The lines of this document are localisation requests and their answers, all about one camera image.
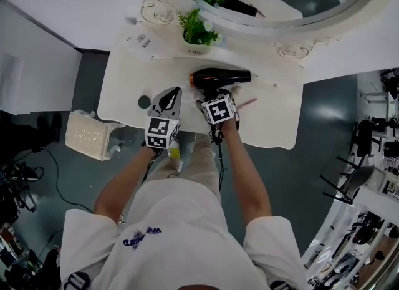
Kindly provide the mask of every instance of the black hair dryer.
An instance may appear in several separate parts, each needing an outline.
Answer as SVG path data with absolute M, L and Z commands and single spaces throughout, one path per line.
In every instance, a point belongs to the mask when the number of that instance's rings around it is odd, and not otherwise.
M 249 70 L 229 70 L 221 68 L 205 68 L 190 75 L 192 87 L 204 90 L 216 90 L 220 87 L 248 83 L 251 81 Z

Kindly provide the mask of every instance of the person's leg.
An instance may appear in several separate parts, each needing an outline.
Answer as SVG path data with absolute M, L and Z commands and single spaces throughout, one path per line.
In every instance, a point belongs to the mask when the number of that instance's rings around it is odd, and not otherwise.
M 181 166 L 181 160 L 176 158 L 165 158 L 156 166 L 156 168 L 147 176 L 144 183 L 149 181 L 168 179 L 176 177 Z
M 187 168 L 179 178 L 195 181 L 209 188 L 221 203 L 219 172 L 214 162 L 215 152 L 209 135 L 196 134 L 193 153 Z

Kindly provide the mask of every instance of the vanity table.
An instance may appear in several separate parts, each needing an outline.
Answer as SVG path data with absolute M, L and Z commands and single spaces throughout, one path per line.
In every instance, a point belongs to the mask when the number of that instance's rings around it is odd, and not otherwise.
M 285 9 L 284 14 L 291 11 L 292 16 L 270 21 L 224 12 L 222 7 L 215 8 L 203 0 L 143 0 L 138 24 L 121 29 L 112 47 L 98 115 L 104 120 L 143 128 L 147 110 L 138 106 L 138 98 L 147 95 L 152 99 L 168 87 L 180 86 L 180 129 L 208 133 L 209 126 L 195 106 L 199 93 L 190 87 L 190 74 L 205 67 L 246 69 L 251 71 L 252 81 L 240 84 L 233 96 L 237 105 L 253 98 L 257 101 L 239 112 L 243 142 L 291 149 L 296 141 L 303 83 L 310 74 L 301 61 L 318 44 L 327 46 L 337 35 L 369 21 L 370 14 L 378 14 L 388 1 L 348 0 L 304 19 L 285 3 L 274 1 L 274 5 Z M 202 10 L 202 20 L 211 21 L 214 29 L 226 37 L 221 46 L 213 46 L 205 55 L 185 54 L 179 47 L 182 31 L 178 13 L 197 7 Z M 138 26 L 163 42 L 161 56 L 143 60 L 129 48 L 127 41 Z

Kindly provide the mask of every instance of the flower pot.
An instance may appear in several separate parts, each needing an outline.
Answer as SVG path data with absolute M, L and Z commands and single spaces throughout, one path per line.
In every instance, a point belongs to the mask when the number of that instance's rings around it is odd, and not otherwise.
M 203 55 L 209 53 L 211 50 L 210 45 L 190 44 L 187 43 L 183 37 L 181 38 L 181 48 L 183 52 L 191 55 Z

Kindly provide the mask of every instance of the hand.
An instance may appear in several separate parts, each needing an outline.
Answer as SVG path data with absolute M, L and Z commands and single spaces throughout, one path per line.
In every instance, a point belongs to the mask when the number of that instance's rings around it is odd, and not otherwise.
M 223 136 L 225 136 L 225 137 L 229 136 L 231 133 L 237 132 L 235 115 L 233 118 L 223 122 L 221 131 L 222 131 Z

